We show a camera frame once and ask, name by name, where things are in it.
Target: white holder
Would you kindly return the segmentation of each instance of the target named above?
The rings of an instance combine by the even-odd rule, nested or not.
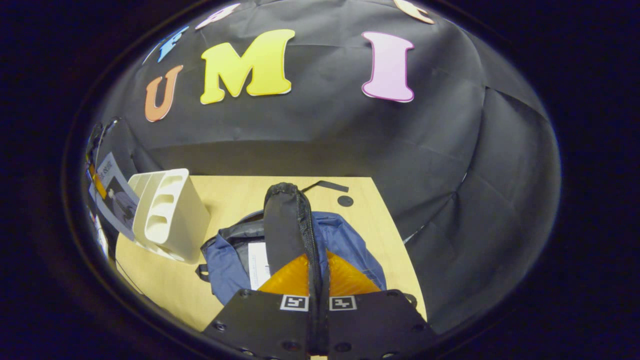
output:
[[[136,243],[166,258],[195,264],[211,216],[185,168],[133,175],[140,198],[133,220]]]

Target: white paper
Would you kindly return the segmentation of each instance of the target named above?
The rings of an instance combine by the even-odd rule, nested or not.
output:
[[[108,196],[105,200],[108,200],[108,204],[105,204],[105,200],[102,200],[93,183],[89,187],[91,198],[95,201],[104,218],[116,230],[133,241],[133,218],[140,201],[138,196],[133,192],[124,175],[122,175],[112,153],[109,153],[104,158],[96,173],[107,191]]]
[[[267,262],[267,247],[265,243],[249,243],[248,246],[251,290],[258,290],[271,277]]]

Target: table surface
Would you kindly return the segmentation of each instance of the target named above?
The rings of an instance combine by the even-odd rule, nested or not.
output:
[[[370,177],[280,177],[280,176],[191,176],[211,221],[202,243],[218,229],[236,223],[262,209],[269,186],[293,183],[302,189],[318,180],[348,186],[349,192],[315,187],[305,193],[313,211],[338,213],[353,226],[367,249],[384,269],[388,289],[410,293],[418,300],[417,311],[426,320],[426,308],[411,260],[387,207]],[[348,195],[353,205],[338,204]],[[120,234],[116,245],[116,267],[122,276],[158,306],[192,326],[204,330],[222,309],[211,293],[211,285],[195,274],[196,265],[164,258],[133,244]],[[205,260],[200,254],[198,263]]]

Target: backpack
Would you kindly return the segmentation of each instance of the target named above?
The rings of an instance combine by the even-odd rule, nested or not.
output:
[[[305,210],[310,214],[310,228],[305,227],[308,220],[303,219]],[[305,236],[305,231],[301,234],[300,229],[303,228],[313,234],[313,246],[309,243],[310,238]],[[342,216],[310,211],[307,198],[293,184],[280,183],[269,188],[264,210],[251,213],[238,223],[220,229],[216,236],[200,247],[207,263],[199,265],[196,273],[211,283],[212,293],[223,305],[238,290],[251,288],[250,243],[265,244],[271,275],[300,254],[306,253],[310,263],[310,291],[314,283],[322,282],[328,271],[327,251],[362,272],[380,290],[387,289],[382,266],[367,250],[362,237]],[[313,248],[317,249],[317,255],[310,251]]]

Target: pink letter i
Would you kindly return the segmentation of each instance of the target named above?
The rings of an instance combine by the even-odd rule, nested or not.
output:
[[[371,42],[373,65],[371,80],[362,85],[366,96],[398,102],[413,100],[413,91],[406,84],[406,52],[413,44],[385,33],[365,31],[362,36]]]

